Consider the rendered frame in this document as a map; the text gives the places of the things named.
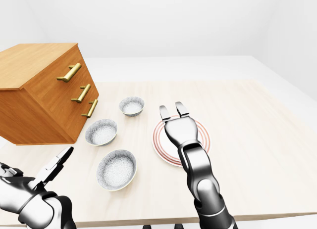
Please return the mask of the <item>large patterned bowl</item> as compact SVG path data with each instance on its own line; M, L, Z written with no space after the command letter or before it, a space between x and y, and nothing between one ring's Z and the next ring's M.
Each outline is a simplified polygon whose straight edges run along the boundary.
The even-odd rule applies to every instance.
M118 191L128 186L134 179L137 162L128 150L114 150L107 154L97 168L97 182L108 191Z

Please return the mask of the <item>wooden cabinet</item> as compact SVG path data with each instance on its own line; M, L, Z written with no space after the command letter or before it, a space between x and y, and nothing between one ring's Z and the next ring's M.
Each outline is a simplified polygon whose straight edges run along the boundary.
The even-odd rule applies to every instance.
M37 73L38 44L18 44L0 52L0 137L16 145L68 144L57 119L21 86Z

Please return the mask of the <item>medium patterned bowl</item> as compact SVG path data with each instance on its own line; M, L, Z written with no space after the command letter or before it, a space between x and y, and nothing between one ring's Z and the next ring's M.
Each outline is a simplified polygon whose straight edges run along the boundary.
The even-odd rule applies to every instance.
M85 133L86 141L94 146L110 144L117 135L117 123L111 119L94 122Z

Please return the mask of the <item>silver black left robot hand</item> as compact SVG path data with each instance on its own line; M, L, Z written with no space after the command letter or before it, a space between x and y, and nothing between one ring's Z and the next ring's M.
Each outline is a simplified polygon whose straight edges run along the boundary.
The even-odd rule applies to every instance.
M33 197L46 191L45 185L59 174L73 150L72 146L65 148L36 177L25 177L20 169L0 162L0 209L20 213Z

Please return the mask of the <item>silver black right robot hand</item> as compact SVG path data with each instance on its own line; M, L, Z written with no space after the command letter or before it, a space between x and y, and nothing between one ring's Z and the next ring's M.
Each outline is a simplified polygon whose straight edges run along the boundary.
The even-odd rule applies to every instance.
M168 109L164 105L159 107L167 137L178 148L197 143L198 127L195 120L189 116L189 111L182 102L176 102L175 106L179 114L179 118L176 119L170 117Z

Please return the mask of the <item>white plate with red rings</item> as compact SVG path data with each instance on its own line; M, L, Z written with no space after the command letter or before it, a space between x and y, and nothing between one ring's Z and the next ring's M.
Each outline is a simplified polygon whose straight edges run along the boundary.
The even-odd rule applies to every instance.
M198 140L203 145L206 153L211 150L211 137L207 129L199 121L195 120L198 128ZM168 139L164 130L164 123L160 120L152 133L152 145L158 156L165 162L182 167L177 147Z

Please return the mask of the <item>narrow wooden drawer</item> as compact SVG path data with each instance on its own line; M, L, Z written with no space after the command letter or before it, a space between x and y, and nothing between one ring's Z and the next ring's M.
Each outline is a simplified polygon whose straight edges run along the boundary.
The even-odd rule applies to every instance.
M71 101L72 98L77 98L83 91L80 86L87 84L91 84L91 88L83 101L81 103ZM97 99L99 93L94 81L91 79L77 82L72 80L68 83L61 82L61 85L61 93L57 99L53 114L57 117L58 123L66 131L71 141L75 142L87 120L81 114L88 113L91 107L89 101Z

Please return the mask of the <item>medium wooden drawer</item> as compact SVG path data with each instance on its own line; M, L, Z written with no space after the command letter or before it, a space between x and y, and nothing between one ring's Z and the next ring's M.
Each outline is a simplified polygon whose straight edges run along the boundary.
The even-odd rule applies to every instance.
M54 64L43 73L32 91L44 107L65 128L86 121L92 102L99 93L83 60Z

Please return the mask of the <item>wide wooden drawer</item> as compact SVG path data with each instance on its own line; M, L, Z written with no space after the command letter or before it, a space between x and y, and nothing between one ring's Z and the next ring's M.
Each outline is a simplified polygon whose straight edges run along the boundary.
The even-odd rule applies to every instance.
M54 112L60 106L80 104L86 86L94 82L77 43L38 44L37 73L21 87Z

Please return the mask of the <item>small patterned bowl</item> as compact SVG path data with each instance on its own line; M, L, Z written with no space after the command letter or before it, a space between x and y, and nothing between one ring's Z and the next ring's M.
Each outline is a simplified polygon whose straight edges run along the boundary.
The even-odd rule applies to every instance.
M129 117L139 115L143 111L144 106L144 100L138 96L127 97L119 103L121 112Z

